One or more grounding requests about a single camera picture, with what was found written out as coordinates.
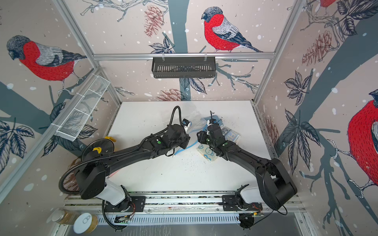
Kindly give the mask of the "clear vacuum bag blue zipper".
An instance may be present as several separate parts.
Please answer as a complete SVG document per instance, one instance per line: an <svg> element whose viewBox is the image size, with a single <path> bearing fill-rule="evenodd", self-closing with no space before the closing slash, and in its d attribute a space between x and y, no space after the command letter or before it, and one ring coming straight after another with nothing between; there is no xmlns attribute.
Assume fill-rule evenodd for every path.
<svg viewBox="0 0 378 236"><path fill-rule="evenodd" d="M199 113L188 116L186 117L186 119L190 122L190 125L188 129L186 130L186 133L189 134L190 136L190 140L189 140L187 148L183 149L181 147L178 147L175 150L174 156L178 155L179 153L183 151L187 151L191 147L195 146L198 143L197 133L200 131L203 131L207 127L207 120L204 117L202 117L202 115Z"/></svg>

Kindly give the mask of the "cream towel blue bunny print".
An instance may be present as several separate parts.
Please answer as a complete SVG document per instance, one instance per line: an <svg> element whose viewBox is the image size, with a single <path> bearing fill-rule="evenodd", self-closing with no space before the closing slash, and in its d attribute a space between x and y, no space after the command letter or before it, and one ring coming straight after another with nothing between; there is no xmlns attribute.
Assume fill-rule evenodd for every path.
<svg viewBox="0 0 378 236"><path fill-rule="evenodd" d="M217 160L217 155L209 148L208 145L200 144L196 149L199 154L209 162Z"/></svg>

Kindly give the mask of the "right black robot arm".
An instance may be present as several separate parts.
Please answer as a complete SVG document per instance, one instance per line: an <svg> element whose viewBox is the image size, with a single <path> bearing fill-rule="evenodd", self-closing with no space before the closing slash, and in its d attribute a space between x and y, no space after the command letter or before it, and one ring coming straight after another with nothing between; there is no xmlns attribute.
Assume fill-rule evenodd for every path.
<svg viewBox="0 0 378 236"><path fill-rule="evenodd" d="M252 173L257 180L262 200L273 210L279 210L297 194L297 187L282 162L258 157L225 139L218 124L197 133L197 140L208 145L218 157L236 163Z"/></svg>

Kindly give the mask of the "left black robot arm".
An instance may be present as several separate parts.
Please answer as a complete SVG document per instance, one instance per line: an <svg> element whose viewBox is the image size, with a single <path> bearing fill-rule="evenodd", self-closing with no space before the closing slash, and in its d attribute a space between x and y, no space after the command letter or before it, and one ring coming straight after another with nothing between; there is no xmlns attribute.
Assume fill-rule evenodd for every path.
<svg viewBox="0 0 378 236"><path fill-rule="evenodd" d="M120 169L140 161L167 155L180 147L185 149L190 140L187 130L191 123L173 124L161 135L147 138L141 145L120 151L114 150L109 139L99 139L87 146L82 153L84 165L74 171L79 195L83 200L98 198L109 203L114 211L126 211L132 199L123 185L109 180L109 176Z"/></svg>

